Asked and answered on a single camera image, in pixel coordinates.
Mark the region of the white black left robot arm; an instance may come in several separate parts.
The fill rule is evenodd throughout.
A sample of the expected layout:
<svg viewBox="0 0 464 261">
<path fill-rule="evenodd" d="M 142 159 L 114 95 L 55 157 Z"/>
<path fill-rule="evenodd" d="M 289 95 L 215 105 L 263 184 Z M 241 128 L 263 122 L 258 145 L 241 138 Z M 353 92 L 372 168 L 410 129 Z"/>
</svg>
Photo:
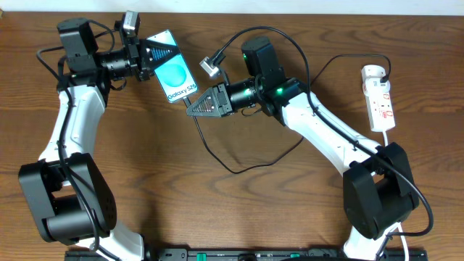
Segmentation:
<svg viewBox="0 0 464 261">
<path fill-rule="evenodd" d="M 104 34 L 120 49 L 100 51 L 94 21 L 84 17 L 57 26 L 59 59 L 52 75 L 57 81 L 59 114 L 46 148 L 18 173 L 22 192 L 37 230 L 46 242 L 90 250 L 103 260 L 155 260 L 144 237 L 117 218 L 115 198 L 93 159 L 96 132 L 115 82 L 150 79 L 163 59 L 157 44 L 140 39 L 140 17 L 126 12 Z"/>
</svg>

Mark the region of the blue Galaxy smartphone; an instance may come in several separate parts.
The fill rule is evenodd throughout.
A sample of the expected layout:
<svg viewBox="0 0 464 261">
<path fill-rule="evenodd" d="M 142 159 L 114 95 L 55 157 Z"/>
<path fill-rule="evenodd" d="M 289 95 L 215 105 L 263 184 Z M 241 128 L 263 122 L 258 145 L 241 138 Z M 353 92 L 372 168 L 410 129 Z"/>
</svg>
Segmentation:
<svg viewBox="0 0 464 261">
<path fill-rule="evenodd" d="M 161 33 L 150 36 L 147 39 L 164 44 L 176 45 L 179 49 L 172 32 L 164 30 Z M 198 91 L 196 83 L 182 52 L 153 70 L 159 84 L 170 103 L 177 102 Z"/>
</svg>

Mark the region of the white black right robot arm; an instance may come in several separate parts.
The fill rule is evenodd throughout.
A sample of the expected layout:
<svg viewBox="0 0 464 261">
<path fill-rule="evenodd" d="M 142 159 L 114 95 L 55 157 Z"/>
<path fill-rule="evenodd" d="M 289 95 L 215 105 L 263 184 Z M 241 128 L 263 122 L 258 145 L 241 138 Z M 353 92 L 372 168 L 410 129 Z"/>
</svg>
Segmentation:
<svg viewBox="0 0 464 261">
<path fill-rule="evenodd" d="M 327 110 L 311 91 L 312 78 L 288 78 L 270 39 L 242 44 L 246 80 L 224 80 L 208 88 L 186 112 L 192 117 L 226 117 L 260 105 L 280 124 L 318 149 L 343 178 L 344 211 L 352 230 L 345 257 L 379 260 L 394 236 L 406 237 L 402 222 L 426 199 L 415 185 L 405 150 L 359 134 Z"/>
</svg>

